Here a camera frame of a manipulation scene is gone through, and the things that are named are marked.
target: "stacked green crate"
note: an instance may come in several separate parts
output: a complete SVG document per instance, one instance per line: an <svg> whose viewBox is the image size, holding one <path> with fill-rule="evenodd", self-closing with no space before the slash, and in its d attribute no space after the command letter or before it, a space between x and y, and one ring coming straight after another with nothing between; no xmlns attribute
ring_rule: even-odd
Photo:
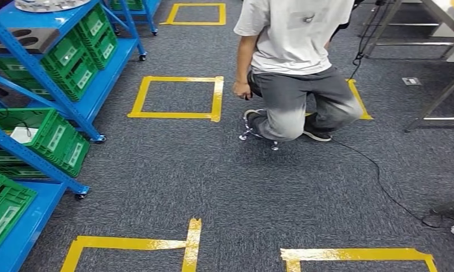
<svg viewBox="0 0 454 272"><path fill-rule="evenodd" d="M46 177L45 174L26 163L0 163L0 174L12 179L19 177Z"/></svg>
<svg viewBox="0 0 454 272"><path fill-rule="evenodd" d="M102 6L97 4L75 27L97 68L105 69L117 47L117 37Z"/></svg>
<svg viewBox="0 0 454 272"><path fill-rule="evenodd" d="M80 100L87 86L98 72L98 68L75 30L70 31L54 46L40 63L52 80L72 101ZM0 69L14 83L46 99L52 99L49 93L15 58L0 58Z"/></svg>
<svg viewBox="0 0 454 272"><path fill-rule="evenodd" d="M77 176L89 143L53 108L0 109L0 128L38 129L26 147L71 176ZM36 170L0 148L0 171L13 177L38 176Z"/></svg>
<svg viewBox="0 0 454 272"><path fill-rule="evenodd" d="M0 174L0 245L37 193Z"/></svg>
<svg viewBox="0 0 454 272"><path fill-rule="evenodd" d="M142 0L127 0L127 6L129 10L143 10L144 5ZM110 0L110 7L113 10L122 10L122 6L119 0Z"/></svg>

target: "black cord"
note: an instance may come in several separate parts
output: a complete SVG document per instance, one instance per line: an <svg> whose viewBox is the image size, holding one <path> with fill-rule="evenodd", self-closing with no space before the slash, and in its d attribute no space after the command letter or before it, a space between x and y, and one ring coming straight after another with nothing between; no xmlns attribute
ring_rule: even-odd
<svg viewBox="0 0 454 272"><path fill-rule="evenodd" d="M27 130L27 137L29 137L29 138L32 137L32 132L29 129L29 126L27 125L27 123L24 120L20 119L20 118L17 118L17 117L14 117L14 116L10 116L10 112L8 111L8 108L4 108L4 109L5 109L5 115L4 116L0 116L0 121L1 120L5 120L7 118L16 119L19 122L17 124L15 124L14 126L17 126L18 124L24 125L25 129Z"/></svg>
<svg viewBox="0 0 454 272"><path fill-rule="evenodd" d="M377 32L377 29L379 28L380 23L386 17L387 11L389 10L388 6L389 6L389 4L391 2L392 2L392 0L388 0L388 2L386 2L385 4L378 6L378 8L375 10L374 16L372 16L372 19L370 20L370 22L366 23L367 27L365 28L364 32L361 35L361 40L359 42L359 46L358 46L358 49L357 49L357 55L356 55L355 59L352 60L352 64L354 66L356 66L356 69L352 72L352 75L350 75L349 80L352 80L354 78L354 76L356 75L357 71L361 67L362 59L365 57L364 51L367 48L367 46L369 45L370 40L374 37L374 34ZM385 8L384 8L384 12L382 13L382 15L380 17L379 23L375 24L374 30L372 32L370 32L370 34L367 36L367 33L369 32L370 27L372 26L373 22L375 21L375 19L379 15L380 10L382 9L383 6L385 6Z"/></svg>
<svg viewBox="0 0 454 272"><path fill-rule="evenodd" d="M413 217L414 219L420 221L424 226L427 226L429 228L442 228L442 229L451 229L451 227L442 227L442 223L444 222L444 215L440 215L440 223L438 226L433 226L431 224L428 224L427 222L425 222L425 219L429 216L434 216L435 214L429 214L429 215L425 215L423 217L418 217L414 212L410 211L407 207L405 207L404 205L402 205L398 200L396 200L384 187L384 185L382 184L382 182L380 181L380 167L379 167L379 164L376 163L374 160L372 160L371 158L369 158L367 155L365 155L364 153L350 147L350 146L347 146L346 144L343 144L339 141L336 141L336 140L332 140L333 142L335 143L338 143L339 145L341 146L344 146L358 154L360 154L361 156L363 156L364 158L366 158L367 160L369 160L371 163L373 163L373 165L375 166L375 170L376 170L376 179L377 179L377 183L379 184L379 187L381 188L382 192L395 204L397 204L399 207L401 207L403 210L405 210L411 217Z"/></svg>

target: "hand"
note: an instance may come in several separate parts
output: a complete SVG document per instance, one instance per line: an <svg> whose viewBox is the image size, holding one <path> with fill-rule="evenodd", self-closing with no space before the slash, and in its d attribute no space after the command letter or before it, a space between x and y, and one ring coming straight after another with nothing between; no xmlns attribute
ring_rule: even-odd
<svg viewBox="0 0 454 272"><path fill-rule="evenodd" d="M238 98L250 100L252 98L252 92L248 83L242 83L236 81L232 86L232 91Z"/></svg>

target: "yellow tape square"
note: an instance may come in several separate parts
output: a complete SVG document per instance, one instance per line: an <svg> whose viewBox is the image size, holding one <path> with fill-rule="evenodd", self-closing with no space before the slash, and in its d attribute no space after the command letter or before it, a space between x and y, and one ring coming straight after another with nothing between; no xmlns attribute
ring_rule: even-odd
<svg viewBox="0 0 454 272"><path fill-rule="evenodd" d="M219 7L219 21L218 22L175 22L175 17L180 7ZM172 6L169 17L165 23L178 26L224 26L225 25L225 3L175 3Z"/></svg>
<svg viewBox="0 0 454 272"><path fill-rule="evenodd" d="M347 79L346 81L347 81L347 84L349 84L350 90L352 91L352 93L354 94L354 96L356 97L357 101L359 102L359 104L362 108L362 116L360 119L361 120L373 120L372 116L370 116L369 113L367 113L367 109L365 108L361 95L359 94L359 91L357 91L357 87L355 85L355 83L356 83L355 79Z"/></svg>
<svg viewBox="0 0 454 272"><path fill-rule="evenodd" d="M185 241L154 240L124 237L77 236L72 242L61 272L74 272L84 248L109 248L124 250L166 250L185 248L182 271L195 272L199 254L201 219L191 219Z"/></svg>
<svg viewBox="0 0 454 272"><path fill-rule="evenodd" d="M280 249L287 272L301 272L301 261L424 261L437 272L434 258L415 248Z"/></svg>
<svg viewBox="0 0 454 272"><path fill-rule="evenodd" d="M212 110L209 113L197 112L143 112L142 107L147 97L151 82L213 82L214 90L212 96ZM212 122L220 121L222 111L222 90L224 89L224 77L214 78L187 78L181 76L146 76L142 79L139 93L135 99L132 111L127 115L131 118L189 118L189 119L210 119Z"/></svg>

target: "blue shelf frame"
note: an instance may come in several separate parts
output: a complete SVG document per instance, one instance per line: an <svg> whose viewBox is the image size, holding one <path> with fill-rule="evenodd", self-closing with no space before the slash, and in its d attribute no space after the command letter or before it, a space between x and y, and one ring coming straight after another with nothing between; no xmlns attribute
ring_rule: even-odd
<svg viewBox="0 0 454 272"><path fill-rule="evenodd" d="M19 271L66 189L65 184L20 182L37 197L0 246L0 272Z"/></svg>
<svg viewBox="0 0 454 272"><path fill-rule="evenodd" d="M1 129L0 147L50 177L50 180L20 181L35 190L37 196L0 246L0 272L15 272L20 269L65 190L85 195L89 187L66 175Z"/></svg>
<svg viewBox="0 0 454 272"><path fill-rule="evenodd" d="M145 16L145 20L135 20L134 22L136 22L138 24L148 24L149 28L151 30L151 33L154 36L157 36L157 33L159 30L157 29L157 26L155 25L153 16L155 15L155 12L157 11L157 9L160 5L160 2L161 2L161 0L142 0L144 9L130 11L130 13L132 15ZM112 10L112 13L114 15L123 15L123 12L121 10Z"/></svg>
<svg viewBox="0 0 454 272"><path fill-rule="evenodd" d="M120 76L120 73L127 64L127 61L135 50L135 47L137 47L139 51L140 60L145 60L147 55L147 52L144 50L140 42L139 34L137 33L135 23L125 0L120 0L122 14L125 17L125 23L116 16L113 16L113 19L126 28L130 32L132 38L119 39L119 47L115 51L113 58L110 60L105 70L96 74L95 79L88 86L84 97L79 102L72 102L51 80L39 63L39 59L42 55L29 54L17 41L17 39L7 30L7 27L57 28L60 32L58 39L61 39L83 16L85 16L85 14L87 14L89 10L100 2L100 0L91 0L88 3L71 10L42 14L20 11L15 8L14 3L10 3L0 10L0 42L11 53L8 56L17 58L19 62L32 74L32 76L46 90L49 91L55 101L43 99L1 76L0 84L11 87L21 94L35 100L35 103L31 104L32 107L48 106L57 109L66 118L74 120L80 127L80 130L86 132L91 140L96 142L105 141L105 136L97 131L97 129L93 126L92 121L97 116L105 99L112 90L115 81Z"/></svg>

